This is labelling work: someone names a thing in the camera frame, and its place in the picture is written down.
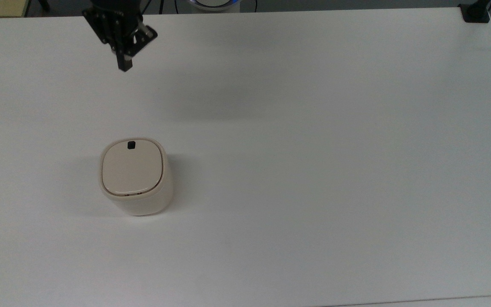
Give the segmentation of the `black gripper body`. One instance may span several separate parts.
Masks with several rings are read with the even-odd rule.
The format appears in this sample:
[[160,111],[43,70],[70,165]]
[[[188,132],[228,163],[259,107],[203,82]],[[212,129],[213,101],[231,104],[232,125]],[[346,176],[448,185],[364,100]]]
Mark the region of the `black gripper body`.
[[102,43],[111,48],[129,48],[142,20],[141,3],[140,0],[92,0],[82,10],[82,16]]

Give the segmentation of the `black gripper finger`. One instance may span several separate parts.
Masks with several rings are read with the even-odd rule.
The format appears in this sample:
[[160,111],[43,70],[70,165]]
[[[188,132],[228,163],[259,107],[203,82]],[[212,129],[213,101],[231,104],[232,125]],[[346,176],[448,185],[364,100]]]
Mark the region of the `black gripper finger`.
[[157,37],[158,33],[152,27],[139,23],[127,39],[127,56],[133,58]]
[[131,48],[134,46],[132,41],[127,41],[123,45],[117,43],[111,43],[111,50],[116,55],[117,65],[119,70],[126,72],[133,66],[133,55],[131,54]]

